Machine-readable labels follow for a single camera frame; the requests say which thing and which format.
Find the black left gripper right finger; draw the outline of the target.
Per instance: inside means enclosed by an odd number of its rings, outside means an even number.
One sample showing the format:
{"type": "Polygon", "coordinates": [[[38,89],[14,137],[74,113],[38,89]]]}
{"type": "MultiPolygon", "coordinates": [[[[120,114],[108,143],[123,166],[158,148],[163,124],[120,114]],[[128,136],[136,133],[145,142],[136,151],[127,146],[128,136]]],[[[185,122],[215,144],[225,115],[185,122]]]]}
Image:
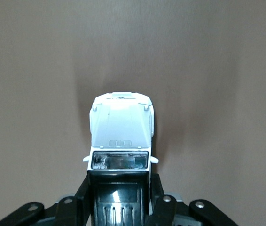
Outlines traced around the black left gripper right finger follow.
{"type": "Polygon", "coordinates": [[[193,200],[189,205],[165,194],[159,174],[151,175],[150,193],[152,214],[148,226],[235,226],[230,217],[213,203],[204,199],[193,200]]]}

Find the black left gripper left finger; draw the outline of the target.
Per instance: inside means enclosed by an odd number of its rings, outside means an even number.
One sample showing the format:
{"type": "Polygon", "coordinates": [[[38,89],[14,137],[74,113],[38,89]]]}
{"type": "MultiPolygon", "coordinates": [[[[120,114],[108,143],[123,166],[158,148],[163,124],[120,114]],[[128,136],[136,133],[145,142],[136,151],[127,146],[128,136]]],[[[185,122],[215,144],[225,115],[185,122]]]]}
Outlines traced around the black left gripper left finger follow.
{"type": "Polygon", "coordinates": [[[85,226],[90,216],[88,178],[74,195],[67,195],[45,208],[29,202],[0,220],[0,226],[85,226]]]}

